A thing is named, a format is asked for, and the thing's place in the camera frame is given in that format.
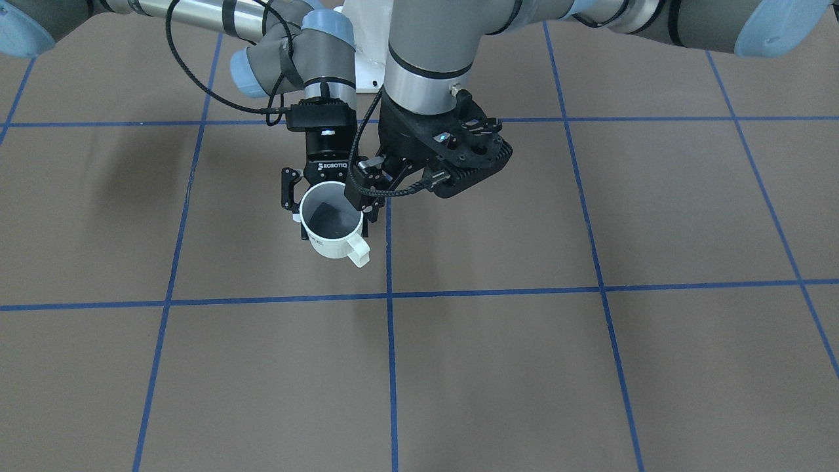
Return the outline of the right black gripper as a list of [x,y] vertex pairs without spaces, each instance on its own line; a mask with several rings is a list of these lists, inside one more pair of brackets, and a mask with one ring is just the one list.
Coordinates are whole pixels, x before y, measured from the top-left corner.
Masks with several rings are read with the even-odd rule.
[[[305,134],[303,171],[285,167],[281,172],[283,209],[299,212],[294,189],[303,178],[309,185],[327,180],[345,182],[348,158],[355,137],[355,110],[337,98],[309,98],[288,109],[288,130]],[[361,236],[369,238],[369,212],[362,214]]]

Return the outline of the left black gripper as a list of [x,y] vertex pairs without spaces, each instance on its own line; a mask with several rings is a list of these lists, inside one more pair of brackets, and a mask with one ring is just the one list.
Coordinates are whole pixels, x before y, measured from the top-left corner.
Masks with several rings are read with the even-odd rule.
[[422,115],[403,108],[383,92],[380,100],[377,155],[384,158],[381,172],[348,172],[344,195],[354,209],[377,214],[385,197],[374,191],[458,191],[459,168],[449,162],[458,157],[458,108]]

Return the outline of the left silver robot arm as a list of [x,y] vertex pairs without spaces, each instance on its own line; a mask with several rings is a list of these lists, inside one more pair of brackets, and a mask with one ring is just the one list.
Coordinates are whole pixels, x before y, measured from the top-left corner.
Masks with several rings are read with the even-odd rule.
[[836,1],[390,1],[384,76],[351,144],[345,196],[359,211],[456,196],[506,167],[501,120],[467,85],[486,40],[557,24],[740,58],[785,56]]

